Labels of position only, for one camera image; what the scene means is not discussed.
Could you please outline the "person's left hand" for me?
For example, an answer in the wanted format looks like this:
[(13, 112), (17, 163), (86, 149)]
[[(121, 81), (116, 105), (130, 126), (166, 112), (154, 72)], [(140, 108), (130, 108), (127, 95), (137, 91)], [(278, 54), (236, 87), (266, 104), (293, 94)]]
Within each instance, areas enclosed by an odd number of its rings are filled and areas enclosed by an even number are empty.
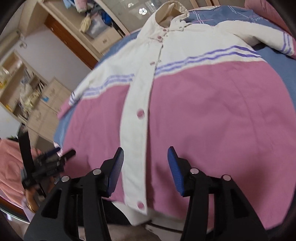
[(39, 209), (40, 203), (46, 198), (46, 196), (55, 187), (55, 178), (50, 177), (41, 183), (36, 183), (28, 189), (25, 189), (25, 197), (27, 201), (27, 207), (33, 213), (36, 213)]

